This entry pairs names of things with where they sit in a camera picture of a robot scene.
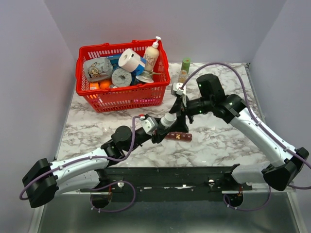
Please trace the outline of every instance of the white arm segment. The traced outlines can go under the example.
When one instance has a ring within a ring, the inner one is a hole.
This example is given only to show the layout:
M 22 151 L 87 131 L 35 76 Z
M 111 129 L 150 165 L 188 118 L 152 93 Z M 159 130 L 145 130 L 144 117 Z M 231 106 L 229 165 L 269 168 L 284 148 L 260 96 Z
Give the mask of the white arm segment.
M 96 171 L 88 171 L 84 174 L 73 177 L 58 186 L 55 196 L 70 191 L 76 191 L 83 188 L 95 188 L 100 183 Z
M 240 130 L 246 137 L 248 137 L 268 158 L 270 163 L 274 167 L 279 167 L 285 164 L 285 159 L 291 159 L 292 156 L 283 150 L 273 139 L 271 139 L 260 127 L 256 125 L 255 121 L 251 119 L 251 116 L 247 108 L 244 108 L 239 112 L 240 116 L 231 120 L 230 124 Z M 275 132 L 273 132 L 263 122 L 263 125 L 274 137 L 281 141 L 288 149 L 294 151 L 295 147 L 282 138 L 280 138 Z
M 54 169 L 56 167 L 62 167 L 62 165 L 80 159 L 80 158 L 88 158 L 87 160 L 83 160 L 77 163 L 74 163 L 72 165 L 63 167 L 61 170 L 53 172 L 54 176 L 57 176 L 57 186 L 62 184 L 63 182 L 75 177 L 79 176 L 83 173 L 86 173 L 88 171 L 105 168 L 108 166 L 109 161 L 107 159 L 95 159 L 92 158 L 92 156 L 100 155 L 100 156 L 107 156 L 106 152 L 100 148 L 97 148 L 96 150 L 93 150 L 90 153 L 80 155 L 75 158 L 63 160 L 63 161 L 55 161 L 52 162 L 51 169 Z
M 239 165 L 233 170 L 231 175 L 237 183 L 266 183 L 261 171 L 267 168 L 269 164 L 270 162 L 251 165 Z

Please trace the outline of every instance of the toilet paper roll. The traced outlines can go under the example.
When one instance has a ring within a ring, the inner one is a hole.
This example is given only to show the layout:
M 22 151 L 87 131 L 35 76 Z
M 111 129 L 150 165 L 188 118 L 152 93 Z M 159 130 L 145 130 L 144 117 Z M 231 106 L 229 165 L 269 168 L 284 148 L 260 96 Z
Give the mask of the toilet paper roll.
M 132 49 L 125 50 L 119 58 L 119 66 L 136 75 L 144 71 L 146 60 L 139 56 Z
M 111 81 L 116 87 L 126 87 L 132 82 L 132 74 L 122 68 L 119 68 L 113 72 Z

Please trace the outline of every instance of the cable clip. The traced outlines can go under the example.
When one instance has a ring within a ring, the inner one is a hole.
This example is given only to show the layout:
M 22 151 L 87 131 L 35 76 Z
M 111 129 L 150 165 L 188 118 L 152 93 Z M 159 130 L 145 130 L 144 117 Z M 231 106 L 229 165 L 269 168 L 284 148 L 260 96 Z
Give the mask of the cable clip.
M 286 148 L 283 149 L 284 152 L 287 152 L 289 150 L 290 150 L 290 147 L 286 147 Z
M 262 121 L 258 121 L 255 125 L 258 126 L 262 123 Z
M 182 96 L 184 94 L 184 89 L 181 88 L 177 89 L 176 94 Z

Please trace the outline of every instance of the green cap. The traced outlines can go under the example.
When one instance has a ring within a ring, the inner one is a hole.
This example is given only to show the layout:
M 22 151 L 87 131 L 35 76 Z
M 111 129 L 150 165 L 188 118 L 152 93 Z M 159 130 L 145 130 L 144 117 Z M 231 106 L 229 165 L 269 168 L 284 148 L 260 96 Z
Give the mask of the green cap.
M 189 72 L 189 67 L 190 67 L 190 58 L 186 57 L 183 59 L 183 63 L 181 64 L 181 69 L 187 71 L 187 73 Z

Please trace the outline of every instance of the orange fruit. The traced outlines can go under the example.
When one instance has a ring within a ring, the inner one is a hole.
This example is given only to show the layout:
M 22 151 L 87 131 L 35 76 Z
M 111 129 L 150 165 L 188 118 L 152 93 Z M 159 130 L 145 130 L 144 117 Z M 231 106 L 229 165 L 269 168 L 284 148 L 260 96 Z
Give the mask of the orange fruit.
M 111 79 L 106 79 L 99 83 L 99 87 L 101 89 L 108 89 L 111 84 L 112 84 Z

